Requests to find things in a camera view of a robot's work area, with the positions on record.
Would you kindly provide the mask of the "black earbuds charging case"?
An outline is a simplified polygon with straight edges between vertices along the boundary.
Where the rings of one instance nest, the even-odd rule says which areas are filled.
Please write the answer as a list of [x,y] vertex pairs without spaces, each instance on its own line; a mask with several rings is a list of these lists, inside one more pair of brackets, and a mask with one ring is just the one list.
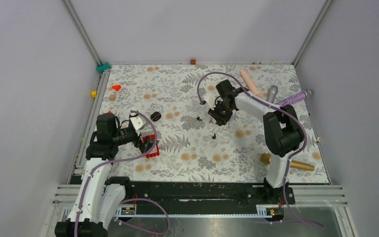
[[160,120],[162,117],[161,113],[160,112],[153,112],[150,116],[151,120],[156,122],[158,120]]

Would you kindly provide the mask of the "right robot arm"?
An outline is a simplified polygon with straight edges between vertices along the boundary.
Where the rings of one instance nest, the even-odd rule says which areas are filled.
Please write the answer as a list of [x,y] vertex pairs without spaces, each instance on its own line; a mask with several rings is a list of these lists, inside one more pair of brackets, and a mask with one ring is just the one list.
[[217,125],[226,125],[234,111],[247,112],[263,123],[265,144],[272,154],[264,179],[263,196],[269,203],[278,202],[288,187],[287,174],[291,158],[298,152],[305,137],[295,109],[290,105],[278,107],[242,86],[235,88],[229,80],[218,83],[216,90],[218,97],[206,93],[200,102],[209,106],[208,114]]

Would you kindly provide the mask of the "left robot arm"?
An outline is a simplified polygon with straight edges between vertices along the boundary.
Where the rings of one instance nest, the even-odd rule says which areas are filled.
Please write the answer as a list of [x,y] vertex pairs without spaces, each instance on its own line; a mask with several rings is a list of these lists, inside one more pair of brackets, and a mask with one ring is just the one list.
[[57,237],[106,237],[120,202],[133,198],[128,177],[108,179],[114,163],[144,158],[156,148],[157,130],[138,111],[130,111],[127,127],[113,113],[97,116],[86,149],[84,175],[75,203],[65,221],[57,222]]

